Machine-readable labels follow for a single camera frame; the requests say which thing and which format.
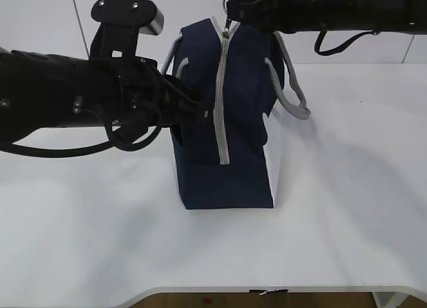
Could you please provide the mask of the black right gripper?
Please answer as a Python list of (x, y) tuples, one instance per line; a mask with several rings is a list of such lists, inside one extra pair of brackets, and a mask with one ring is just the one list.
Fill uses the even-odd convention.
[(259, 31), (364, 30), (365, 0), (229, 0), (227, 18)]

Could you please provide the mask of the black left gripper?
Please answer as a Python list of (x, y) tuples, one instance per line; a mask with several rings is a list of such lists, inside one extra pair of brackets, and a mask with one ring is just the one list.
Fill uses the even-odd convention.
[(179, 123), (202, 123), (203, 95), (143, 57), (90, 58), (86, 73), (86, 125), (147, 131)]

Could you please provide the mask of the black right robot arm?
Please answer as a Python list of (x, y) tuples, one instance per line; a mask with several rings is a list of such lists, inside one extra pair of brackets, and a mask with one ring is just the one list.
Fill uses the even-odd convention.
[(426, 33), (426, 0), (229, 0), (228, 17), (263, 32)]

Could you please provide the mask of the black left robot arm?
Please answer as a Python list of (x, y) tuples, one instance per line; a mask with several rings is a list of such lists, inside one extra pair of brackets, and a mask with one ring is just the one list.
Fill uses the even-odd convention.
[[(139, 151), (160, 131), (202, 118), (201, 93), (162, 74), (142, 57), (88, 60), (24, 51), (1, 52), (1, 150), (71, 158), (116, 148)], [(72, 149), (20, 145), (39, 129), (102, 127), (105, 142)]]

